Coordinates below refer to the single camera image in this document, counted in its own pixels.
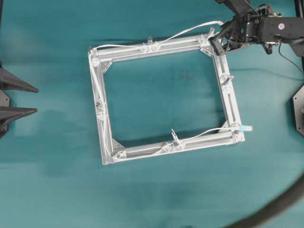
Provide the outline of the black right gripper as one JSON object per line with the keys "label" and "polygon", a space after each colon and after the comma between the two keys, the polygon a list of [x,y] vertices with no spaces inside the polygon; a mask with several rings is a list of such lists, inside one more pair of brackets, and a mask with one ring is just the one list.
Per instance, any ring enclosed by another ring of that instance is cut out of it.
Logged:
{"label": "black right gripper", "polygon": [[209,43],[213,47],[215,55],[222,56],[249,47],[248,43],[240,40],[242,35],[240,34],[240,23],[237,20],[228,21],[220,28],[221,31],[218,34],[209,38]]}

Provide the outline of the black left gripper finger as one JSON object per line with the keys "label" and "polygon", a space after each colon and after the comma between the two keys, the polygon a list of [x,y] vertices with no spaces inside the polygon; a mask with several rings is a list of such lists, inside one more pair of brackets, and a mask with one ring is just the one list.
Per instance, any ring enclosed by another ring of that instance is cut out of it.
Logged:
{"label": "black left gripper finger", "polygon": [[8,125],[20,118],[36,113],[36,108],[24,107],[1,107],[0,108],[0,137],[2,138],[8,132]]}
{"label": "black left gripper finger", "polygon": [[37,88],[4,69],[2,62],[0,63],[0,89],[38,93]]}

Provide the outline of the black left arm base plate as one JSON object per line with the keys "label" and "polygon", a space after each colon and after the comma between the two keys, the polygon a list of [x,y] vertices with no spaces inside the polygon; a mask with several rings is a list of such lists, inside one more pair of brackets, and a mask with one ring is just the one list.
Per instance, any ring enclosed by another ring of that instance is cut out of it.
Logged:
{"label": "black left arm base plate", "polygon": [[0,90],[0,110],[1,111],[8,111],[10,105],[10,98]]}

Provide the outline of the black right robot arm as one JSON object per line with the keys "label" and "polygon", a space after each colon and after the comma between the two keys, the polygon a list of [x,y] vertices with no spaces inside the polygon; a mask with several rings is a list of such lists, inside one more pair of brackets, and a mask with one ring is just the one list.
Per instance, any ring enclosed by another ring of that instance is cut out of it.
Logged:
{"label": "black right robot arm", "polygon": [[304,19],[282,17],[273,11],[271,5],[253,8],[249,0],[218,0],[235,13],[233,19],[220,26],[221,30],[209,38],[218,56],[261,45],[265,52],[272,54],[277,43],[288,44],[298,57],[304,56]]}

